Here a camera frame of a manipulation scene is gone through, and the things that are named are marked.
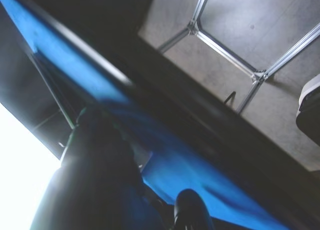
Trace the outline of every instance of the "concrete floor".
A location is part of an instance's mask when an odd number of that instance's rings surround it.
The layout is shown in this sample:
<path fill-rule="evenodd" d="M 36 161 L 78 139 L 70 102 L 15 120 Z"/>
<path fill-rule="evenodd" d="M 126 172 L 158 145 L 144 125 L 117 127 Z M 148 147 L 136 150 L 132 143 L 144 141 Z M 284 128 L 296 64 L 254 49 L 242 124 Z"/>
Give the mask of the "concrete floor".
<path fill-rule="evenodd" d="M 158 47 L 189 22 L 198 0 L 153 0 L 140 36 Z M 320 0 L 208 0 L 203 28 L 263 70 L 320 22 Z M 214 95 L 233 90 L 233 108 L 251 79 L 196 37 L 187 37 L 166 56 Z M 308 170 L 320 169 L 320 147 L 296 126 L 303 85 L 320 73 L 320 40 L 264 84 L 243 117 Z"/>

